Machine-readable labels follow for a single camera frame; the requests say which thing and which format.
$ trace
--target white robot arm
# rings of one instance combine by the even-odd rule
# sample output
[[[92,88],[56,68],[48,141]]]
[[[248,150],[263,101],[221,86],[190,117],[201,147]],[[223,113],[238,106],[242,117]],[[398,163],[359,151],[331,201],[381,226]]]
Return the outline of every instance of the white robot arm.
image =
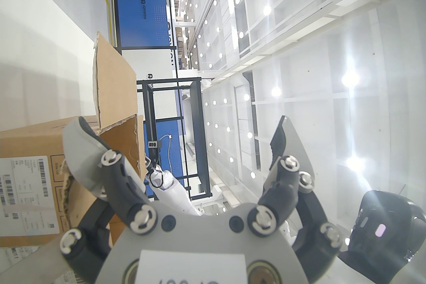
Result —
[[[145,157],[145,163],[150,165],[151,160]],[[160,202],[186,214],[201,216],[201,212],[192,205],[183,185],[169,171],[163,171],[156,165],[148,172],[146,180]]]

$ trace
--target white label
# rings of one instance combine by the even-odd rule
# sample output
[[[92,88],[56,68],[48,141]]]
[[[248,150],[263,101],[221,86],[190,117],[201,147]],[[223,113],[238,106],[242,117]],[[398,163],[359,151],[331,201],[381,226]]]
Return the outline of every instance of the white label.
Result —
[[[0,158],[0,236],[58,234],[47,156]]]
[[[0,248],[0,273],[9,269],[23,258],[35,252],[39,246],[2,247]],[[52,284],[85,284],[72,270],[57,278]]]
[[[135,284],[144,283],[247,283],[245,256],[142,250]]]

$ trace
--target white floor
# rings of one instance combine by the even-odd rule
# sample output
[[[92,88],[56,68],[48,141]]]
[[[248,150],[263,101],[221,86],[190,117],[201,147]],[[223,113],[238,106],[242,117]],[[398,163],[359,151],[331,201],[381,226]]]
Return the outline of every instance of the white floor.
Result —
[[[96,32],[105,0],[0,0],[0,130],[93,115]]]

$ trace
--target cardboard box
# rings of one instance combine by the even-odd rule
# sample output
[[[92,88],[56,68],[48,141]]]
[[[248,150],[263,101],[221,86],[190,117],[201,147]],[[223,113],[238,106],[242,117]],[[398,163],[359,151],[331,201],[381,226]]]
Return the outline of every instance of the cardboard box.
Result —
[[[99,34],[93,88],[96,116],[86,120],[144,178],[143,117],[137,116],[136,74]],[[64,163],[62,130],[72,119],[0,132],[0,247],[46,244],[77,226],[95,200],[67,173]],[[113,223],[117,225],[111,236],[116,239],[123,224],[117,217]]]

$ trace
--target blue panel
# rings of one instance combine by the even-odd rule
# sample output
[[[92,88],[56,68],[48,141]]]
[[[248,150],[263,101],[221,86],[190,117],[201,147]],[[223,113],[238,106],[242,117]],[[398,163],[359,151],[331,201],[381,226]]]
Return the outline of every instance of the blue panel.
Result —
[[[148,155],[148,140],[146,137],[146,124],[143,125],[143,131],[145,134],[145,153],[146,155]],[[170,152],[169,152],[169,138],[167,135],[172,135],[172,138],[170,140],[171,142]],[[162,138],[161,139],[162,147],[160,148],[160,167],[163,170],[171,171],[174,176],[183,176],[178,121],[172,120],[169,122],[158,122],[157,137],[158,139]],[[148,196],[152,196],[152,190],[149,186],[146,187],[146,194]]]
[[[117,0],[122,47],[169,47],[166,0]]]

